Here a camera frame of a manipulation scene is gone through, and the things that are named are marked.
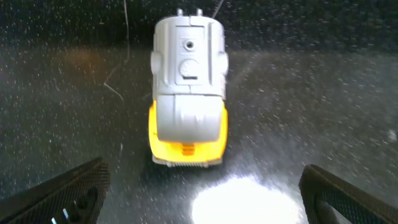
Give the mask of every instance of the circular hole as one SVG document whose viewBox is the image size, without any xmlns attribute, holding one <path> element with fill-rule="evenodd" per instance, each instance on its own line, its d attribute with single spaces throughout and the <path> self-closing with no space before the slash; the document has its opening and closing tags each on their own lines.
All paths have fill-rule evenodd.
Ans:
<svg viewBox="0 0 398 224">
<path fill-rule="evenodd" d="M 185 46 L 187 46 L 188 49 L 192 49 L 193 48 L 193 42 L 192 41 L 187 41 L 187 43 L 185 43 Z"/>
</svg>

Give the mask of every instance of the toy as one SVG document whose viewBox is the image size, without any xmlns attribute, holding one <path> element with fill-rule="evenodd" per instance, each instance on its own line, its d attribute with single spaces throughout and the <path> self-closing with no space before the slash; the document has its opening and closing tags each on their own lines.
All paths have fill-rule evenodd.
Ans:
<svg viewBox="0 0 398 224">
<path fill-rule="evenodd" d="M 177 16 L 159 21 L 150 56 L 153 105 L 149 144 L 155 163 L 203 166 L 222 163 L 228 135 L 224 106 L 228 54 L 215 19 Z"/>
</svg>

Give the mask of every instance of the toy vehicle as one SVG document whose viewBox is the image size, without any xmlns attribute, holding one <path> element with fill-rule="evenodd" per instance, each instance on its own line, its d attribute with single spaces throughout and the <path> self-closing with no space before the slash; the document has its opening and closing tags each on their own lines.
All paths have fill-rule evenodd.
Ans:
<svg viewBox="0 0 398 224">
<path fill-rule="evenodd" d="M 222 163 L 228 135 L 224 106 L 228 54 L 224 28 L 202 16 L 159 21 L 150 56 L 153 105 L 149 144 L 155 163 L 203 166 Z"/>
</svg>

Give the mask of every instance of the gray prong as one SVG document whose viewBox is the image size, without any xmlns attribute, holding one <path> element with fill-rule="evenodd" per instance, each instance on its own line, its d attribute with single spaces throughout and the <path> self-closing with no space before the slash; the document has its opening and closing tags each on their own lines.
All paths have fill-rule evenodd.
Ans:
<svg viewBox="0 0 398 224">
<path fill-rule="evenodd" d="M 178 16 L 183 16 L 183 11 L 182 11 L 182 9 L 177 9 L 177 15 L 178 15 Z"/>
<path fill-rule="evenodd" d="M 197 9 L 197 16 L 202 16 L 203 15 L 203 11 L 201 9 Z"/>
</svg>

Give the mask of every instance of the black speckled surface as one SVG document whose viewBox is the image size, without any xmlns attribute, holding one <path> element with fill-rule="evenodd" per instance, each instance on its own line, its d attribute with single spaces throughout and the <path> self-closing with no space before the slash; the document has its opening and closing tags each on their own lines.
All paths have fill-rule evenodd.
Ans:
<svg viewBox="0 0 398 224">
<path fill-rule="evenodd" d="M 306 223 L 316 164 L 398 206 L 398 3 L 229 1 L 224 163 L 169 169 L 147 145 L 156 21 L 218 1 L 0 5 L 0 199 L 96 156 L 110 163 L 98 223 Z"/>
</svg>

